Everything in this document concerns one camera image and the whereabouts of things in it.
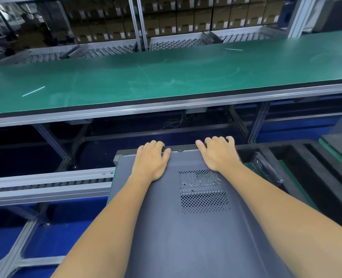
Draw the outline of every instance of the forearm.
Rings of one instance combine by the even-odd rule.
[[[298,277],[342,274],[342,227],[240,162],[220,170],[239,192],[272,246]]]
[[[53,278],[122,278],[136,220],[149,185],[150,181],[146,179],[129,177],[122,190],[76,242]]]

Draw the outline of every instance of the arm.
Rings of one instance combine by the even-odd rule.
[[[140,146],[125,186],[90,224],[52,278],[122,278],[141,204],[152,181],[166,168],[171,150],[163,142]]]
[[[271,245],[297,277],[342,277],[342,227],[281,191],[238,158],[234,139],[206,138],[196,144],[207,166],[239,192]]]

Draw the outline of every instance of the green workbench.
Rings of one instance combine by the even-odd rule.
[[[323,81],[342,83],[342,31],[0,66],[0,117],[260,93]]]

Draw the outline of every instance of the left hand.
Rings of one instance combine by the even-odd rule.
[[[138,148],[134,166],[132,167],[132,176],[144,178],[146,181],[152,182],[159,179],[165,169],[170,158],[171,149],[167,148],[162,156],[163,142],[152,140]]]

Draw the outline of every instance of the hand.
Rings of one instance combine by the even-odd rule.
[[[131,175],[145,178],[149,183],[159,179],[166,169],[171,154],[171,149],[167,148],[162,156],[161,152],[164,146],[163,142],[156,142],[155,140],[140,146],[136,153]]]
[[[231,167],[232,163],[240,163],[234,146],[234,138],[231,136],[226,138],[229,140],[229,143],[222,136],[214,136],[212,139],[207,137],[204,140],[207,148],[202,141],[196,141],[196,145],[207,167],[216,172],[221,172],[227,166]]]

